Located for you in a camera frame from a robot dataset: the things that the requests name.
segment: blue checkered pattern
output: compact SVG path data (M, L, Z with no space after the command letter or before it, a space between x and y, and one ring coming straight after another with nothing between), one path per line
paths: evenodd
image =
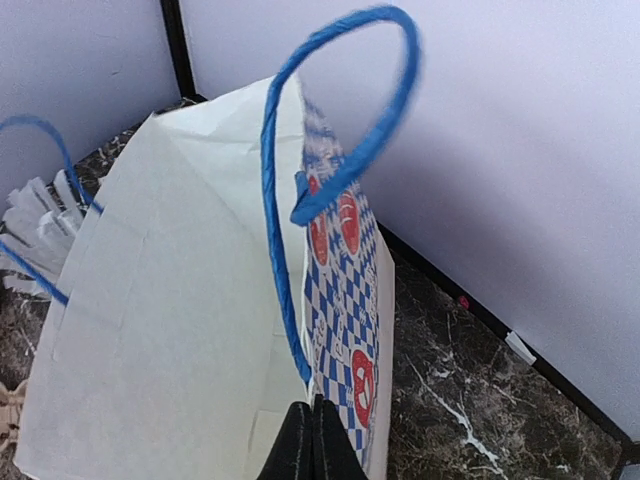
M303 167L320 186L344 162L335 136L318 108L305 101ZM367 452L373 440L378 387L377 225L358 182L348 192L358 211L359 248L352 254L343 238L338 201L324 212L329 244L326 265L317 261L311 230L307 229L308 270L305 278L305 325L312 351L313 394L332 400L347 430L356 455L367 471ZM351 359L355 350L373 364L373 403L368 428L357 416Z

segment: white panel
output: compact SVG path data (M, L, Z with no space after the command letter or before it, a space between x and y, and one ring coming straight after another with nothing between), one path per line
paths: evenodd
M197 84L273 74L365 0L183 0ZM378 218L640 440L640 4L400 0L426 68L367 175ZM390 94L393 27L340 39L302 78L345 148Z
M4 1L0 14L0 120L51 121L79 160L179 99L157 0ZM0 213L11 189L62 168L34 128L0 134Z
M640 465L625 467L620 480L640 480Z

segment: dark marble surface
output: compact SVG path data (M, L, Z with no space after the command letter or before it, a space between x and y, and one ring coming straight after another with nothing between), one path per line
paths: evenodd
M92 194L136 127L80 162ZM396 260L390 479L607 479L619 447L470 313ZM0 381L28 376L48 302L0 287ZM0 478L21 479L0 457Z

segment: bag handle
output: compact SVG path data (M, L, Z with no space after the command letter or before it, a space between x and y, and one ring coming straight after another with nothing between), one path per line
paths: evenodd
M36 128L39 128L47 135L49 135L53 141L60 149L60 153L62 153L62 158L64 160L65 170L71 184L78 190L82 200L89 205L89 207L93 208L99 215L102 215L104 209L100 206L98 202L96 202L91 195L89 195L86 190L82 187L80 183L80 179L76 175L75 170L73 169L73 163L71 162L71 155L69 154L69 150L62 139L62 135L60 132L48 121L36 117L35 115L14 115L12 117L7 118L5 121L0 123L0 132L7 127L13 126L23 126L30 125ZM30 265L26 260L24 260L20 255L10 249L2 240L0 240L0 251L4 252L11 260L17 263L25 272L27 272L33 279L46 291L48 292L55 300L59 301L63 305L67 305L69 303L69 297L67 297L64 293L58 290L53 283L47 280L43 275L38 272L32 265Z
M415 23L409 15L394 6L374 7L368 10L356 11L346 17L313 33L291 55L280 69L269 87L265 106L264 124L262 127L261 155L262 155L262 196L267 222L267 237L269 240L269 255L273 267L278 300L284 320L284 327L289 341L289 348L293 355L298 373L305 384L311 379L311 367L305 358L300 337L296 327L295 311L291 299L289 272L284 254L278 205L276 199L275 173L275 132L276 110L280 101L280 94L287 79L296 68L315 50L336 37L356 30L360 27L377 22L394 22L405 33L407 41L407 61L404 74L398 85L391 103L384 110L376 125L353 152L345 158L344 163L336 170L333 177L326 181L322 188L314 195L310 194L306 178L303 178L303 189L299 201L291 213L290 220L296 225L306 226L319 213L325 210L354 180L360 177L385 147L393 132L397 128L404 113L409 95L414 86L420 57L420 44Z

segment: shopping bag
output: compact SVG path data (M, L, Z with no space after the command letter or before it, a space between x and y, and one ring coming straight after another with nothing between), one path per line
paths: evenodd
M345 157L287 79L318 45L378 20L405 28L407 69ZM62 301L21 418L15 462L28 475L255 478L288 406L320 393L365 473L385 478L393 262L357 177L407 102L415 27L384 7L309 42L273 79L152 115L89 201L47 287Z
M255 479L287 408L307 399L262 209L269 84L152 115L116 160L103 213L84 219L56 284L68 303L52 303L38 345L15 457L26 474ZM276 135L283 215L301 102L292 79ZM304 230L282 233L300 291Z

